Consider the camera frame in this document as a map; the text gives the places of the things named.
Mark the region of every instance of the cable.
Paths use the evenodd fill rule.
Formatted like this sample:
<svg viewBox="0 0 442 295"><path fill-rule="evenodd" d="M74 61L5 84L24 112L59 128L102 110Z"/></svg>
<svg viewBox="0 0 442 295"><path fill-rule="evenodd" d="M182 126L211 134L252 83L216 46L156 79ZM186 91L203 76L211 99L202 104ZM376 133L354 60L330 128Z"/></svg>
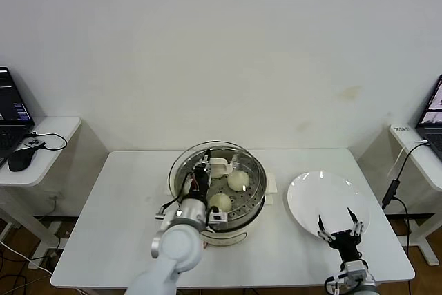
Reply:
<svg viewBox="0 0 442 295"><path fill-rule="evenodd" d="M61 239L59 238L58 245L57 245L57 248L55 250L58 250L58 248L60 246L60 242L61 242ZM3 243L3 241L0 241L0 244L2 244L5 248L9 249L13 253L15 253L15 254L25 258L29 263L34 265L37 269L42 269L43 271L48 272L50 275L52 275L51 271L49 271L48 269L45 269L44 267L38 266L38 264L35 264L34 262L32 262L31 259L29 259L28 257L24 256L23 254L20 254L19 252L15 251L14 249L11 249L9 246L7 246L5 243ZM82 290L80 290L78 288L75 288L75 290L77 290L77 292L79 292L80 294L87 295L87 293L83 292Z"/></svg>
<svg viewBox="0 0 442 295"><path fill-rule="evenodd" d="M405 248L405 253L407 254L407 258L409 258L408 250L410 248L410 216L408 214L408 209L405 203L400 198L394 196L392 200L397 200L398 202L400 202L405 210L405 217L407 218L407 247ZM408 280L408 294L412 295L412 283L410 280Z"/></svg>
<svg viewBox="0 0 442 295"><path fill-rule="evenodd" d="M209 210L207 210L207 213L206 213L206 226L209 226L209 218L210 218L210 213L212 211L219 212L220 210L215 205L213 205L212 207L209 207Z"/></svg>
<svg viewBox="0 0 442 295"><path fill-rule="evenodd" d="M0 266L0 272L1 272L1 270L3 269L3 262L4 262L3 252L1 250L0 250L0 257L1 257L1 266Z"/></svg>
<svg viewBox="0 0 442 295"><path fill-rule="evenodd" d="M52 210L50 210L47 214L45 214L44 216L41 216L37 220L41 220L41 219L49 216L51 213L53 213L55 211L56 208L57 208L57 197L54 198L54 207L52 208Z"/></svg>
<svg viewBox="0 0 442 295"><path fill-rule="evenodd" d="M403 168L405 167L405 164L407 163L407 160L408 160L408 158L410 157L410 155L412 154L412 152L413 152L414 150L416 150L417 148L419 148L420 146L427 145L427 144L428 144L427 142L425 142L425 143L420 143L419 145L416 145L413 149L410 150L410 152L405 156L405 159L404 159L404 161L403 161L403 163L402 163L401 170L399 171L399 174L398 174L398 176L396 177L396 181L399 181L399 178L400 178L400 176L401 176L401 174L402 174L402 172L403 172Z"/></svg>
<svg viewBox="0 0 442 295"><path fill-rule="evenodd" d="M393 169L394 169L394 167L396 166L396 164L398 163L399 159L401 158L402 152L403 152L407 147L409 147L411 144L418 144L418 143L428 143L428 141L427 141L427 140L414 141L414 142L411 142L411 143L408 143L408 144L404 145L403 148L401 149L401 152L399 152L398 157L397 157L396 160L394 161L392 168L388 171L388 173L387 173L387 178L388 178L388 176L390 175L390 173L393 171Z"/></svg>
<svg viewBox="0 0 442 295"><path fill-rule="evenodd" d="M36 250L36 248L38 247L38 245L39 245L39 242L37 242L37 243L35 244L35 246L31 249L31 251L30 251L30 255L32 254L32 252L34 252L34 251ZM24 264L21 266L20 271L19 271L19 275L15 278L14 285L12 286L12 288L15 288L15 287L17 286L17 283L19 282L19 276L21 275L21 273L22 273L23 270L25 269L25 267L26 267L26 263L24 263Z"/></svg>
<svg viewBox="0 0 442 295"><path fill-rule="evenodd" d="M399 187L399 185L401 184L401 181L399 181L400 176L402 175L402 172L404 170L405 165L407 164L407 160L408 158L411 156L411 154L413 153L414 150L416 150L417 148L419 148L420 146L423 145L428 145L428 143L420 143L419 145L416 145L413 149L410 150L409 153L407 153L407 155L405 156L405 159L402 163L402 167L401 170L399 171L396 179L392 180L392 183L390 183L387 192L385 193L383 199L382 199L382 210L384 210L387 205L392 201L392 198L394 197L394 195L396 195L396 191Z"/></svg>
<svg viewBox="0 0 442 295"><path fill-rule="evenodd" d="M32 132L29 134L26 134L25 137L37 137L37 136L57 136L59 138L61 138L64 141L64 146L60 147L60 148L48 148L46 146L41 147L40 149L43 150L49 150L49 151L58 151L58 150L63 150L64 148L66 148L68 146L68 141L66 140L66 138L64 138L63 136L60 136L56 133L47 133L47 134L37 134L36 132Z"/></svg>
<svg viewBox="0 0 442 295"><path fill-rule="evenodd" d="M26 295L26 290L27 290L26 286L28 285L28 279L25 276L22 276L21 274L5 274L4 276L0 277L0 280L12 276L15 276L16 278L22 277L24 279L25 283L24 285L21 285L20 288L25 287L25 289L23 290L23 295Z"/></svg>
<svg viewBox="0 0 442 295"><path fill-rule="evenodd" d="M60 243L61 243L61 238L58 237L57 247L55 248L56 251L58 250L58 248L59 248L59 246L60 246ZM38 246L39 246L39 242L37 242L37 243L35 244L35 246L32 248L32 250L30 251L30 253L33 253L33 252L36 250L36 248L37 248ZM20 274L20 275L21 275L21 273L23 272L23 270L25 269L25 267L26 267L26 263L28 262L28 259L29 259L29 258L27 258L27 259L24 261L24 264L21 266L21 269L20 269L20 271L19 271L19 274ZM18 280L19 280L19 277L16 277L15 282L14 282L14 285L13 285L12 287L17 286L17 282L18 282Z"/></svg>
<svg viewBox="0 0 442 295"><path fill-rule="evenodd" d="M42 276L41 278L38 278L38 279L35 279L35 280L30 281L29 283L25 283L24 285L21 285L21 286L18 286L18 287L12 288L11 290L8 290L6 293L2 293L2 295L7 295L7 294L9 294L9 293L12 293L12 292L16 291L17 289L20 289L20 288L26 287L27 285L30 285L31 283L36 283L37 281L40 281L41 279L45 279L45 278L49 278L49 277L50 277L49 275L47 275L47 276Z"/></svg>
<svg viewBox="0 0 442 295"><path fill-rule="evenodd" d="M184 176L184 180L182 181L182 186L181 186L180 192L178 193L177 197L175 197L175 198L174 198L173 200L171 200L170 202L167 202L166 204L163 204L163 205L161 206L161 209L160 209L160 210L164 211L165 209L167 209L168 207L170 207L173 203L175 203L175 202L178 200L178 198L180 198L180 196L181 196L181 194L182 194L182 191L184 190L184 185L186 184L187 177L188 177L190 174L192 174L192 172L188 172L188 173L186 174L186 176Z"/></svg>
<svg viewBox="0 0 442 295"><path fill-rule="evenodd" d="M35 264L34 262L31 261L31 259L29 259L28 257L26 257L23 254L20 254L18 251L15 251L14 249L10 248L9 246L7 246L5 243L3 243L3 241L0 241L0 244L3 245L5 248L9 249L10 251L12 251L14 254L17 254L23 258L25 258L29 263L31 263L32 265L34 265L37 269L42 269L43 271L48 272L50 275L52 275L52 272L39 266L38 264Z"/></svg>
<svg viewBox="0 0 442 295"><path fill-rule="evenodd" d="M50 256L35 257L35 258L30 258L30 259L31 260L38 260L38 259L44 259L44 258L50 258ZM3 257L3 256L2 256L2 259L6 260L8 262L12 262L12 263L24 263L24 262L27 262L27 260L10 259L10 258L6 258L6 257Z"/></svg>

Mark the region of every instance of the laptop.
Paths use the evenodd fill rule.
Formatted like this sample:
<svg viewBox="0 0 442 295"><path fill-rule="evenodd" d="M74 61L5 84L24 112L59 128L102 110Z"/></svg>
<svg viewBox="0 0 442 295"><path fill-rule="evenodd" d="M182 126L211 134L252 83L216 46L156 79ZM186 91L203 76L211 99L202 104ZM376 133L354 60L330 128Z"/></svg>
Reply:
<svg viewBox="0 0 442 295"><path fill-rule="evenodd" d="M6 67L0 67L0 166L34 126Z"/></svg>
<svg viewBox="0 0 442 295"><path fill-rule="evenodd" d="M442 75L416 125L416 130L430 143L431 149L442 160Z"/></svg>

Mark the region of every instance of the wooden floor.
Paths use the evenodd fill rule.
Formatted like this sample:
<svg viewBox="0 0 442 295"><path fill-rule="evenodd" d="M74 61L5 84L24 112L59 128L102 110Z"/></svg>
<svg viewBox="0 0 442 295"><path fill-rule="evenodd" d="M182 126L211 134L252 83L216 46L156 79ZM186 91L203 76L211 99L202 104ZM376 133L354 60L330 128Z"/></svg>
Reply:
<svg viewBox="0 0 442 295"><path fill-rule="evenodd" d="M405 234L405 224L403 221L391 221L390 222L395 230L396 234ZM74 222L63 222L58 236L62 238L68 238L72 228L74 227ZM428 238L433 250L439 259L442 260L442 229L435 231ZM38 240L33 236L27 229L21 227L20 229L12 229L6 238L6 244L11 246L13 249L30 256L35 250ZM21 260L21 258L14 253L10 252L6 248L0 248L3 253L3 257ZM428 266L422 257L420 251L416 247L410 247L410 260L416 271L416 278L412 281L412 293L413 295L436 295L442 294L442 267L441 266ZM11 274L18 274L25 263L14 263L10 261L3 260L3 264L0 263L0 295L10 291L15 283L15 276L7 276ZM34 279L41 278L47 275L46 272L41 270L28 269L27 264L24 265L22 274L30 282ZM17 281L17 285L23 285L23 278ZM396 295L396 294L407 294L407 283L388 283L379 286L382 295ZM14 292L16 295L25 294L24 288L18 289ZM319 295L324 294L321 287L299 287L299 288L278 288L278 289L257 289L259 295L270 295L270 294L280 294L280 295ZM44 278L36 283L27 286L26 295L74 295L78 294L72 289L56 289L50 285L49 278ZM202 289L199 290L186 290L179 291L178 294L185 295L243 295L242 289ZM253 295L256 293L252 289L246 291L246 295Z"/></svg>

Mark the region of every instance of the laptop screen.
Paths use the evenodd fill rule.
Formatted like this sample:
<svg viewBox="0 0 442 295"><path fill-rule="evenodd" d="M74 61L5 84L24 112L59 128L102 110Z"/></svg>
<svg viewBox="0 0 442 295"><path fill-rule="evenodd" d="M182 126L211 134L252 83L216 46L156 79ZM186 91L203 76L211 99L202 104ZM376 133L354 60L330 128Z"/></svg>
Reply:
<svg viewBox="0 0 442 295"><path fill-rule="evenodd" d="M418 126L442 126L442 76L436 84L430 100L425 107Z"/></svg>
<svg viewBox="0 0 442 295"><path fill-rule="evenodd" d="M0 67L0 124L33 124L6 67Z"/></svg>

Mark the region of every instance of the perforated steamer tray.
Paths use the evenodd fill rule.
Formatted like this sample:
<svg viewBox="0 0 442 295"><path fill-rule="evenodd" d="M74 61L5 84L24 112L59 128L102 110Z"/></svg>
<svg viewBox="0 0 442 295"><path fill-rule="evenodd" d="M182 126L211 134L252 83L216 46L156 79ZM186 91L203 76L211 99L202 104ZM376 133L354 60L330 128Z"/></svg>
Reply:
<svg viewBox="0 0 442 295"><path fill-rule="evenodd" d="M210 141L193 146L183 152L175 161L169 173L169 189L174 197L180 192L184 177L199 162L207 149L211 150L212 158L224 158L233 167L249 175L249 186L246 191L233 191L227 184L227 176L212 179L207 192L207 201L217 193L225 193L230 197L232 208L228 213L231 231L247 224L260 212L267 188L267 178L261 163L246 149L229 142Z"/></svg>

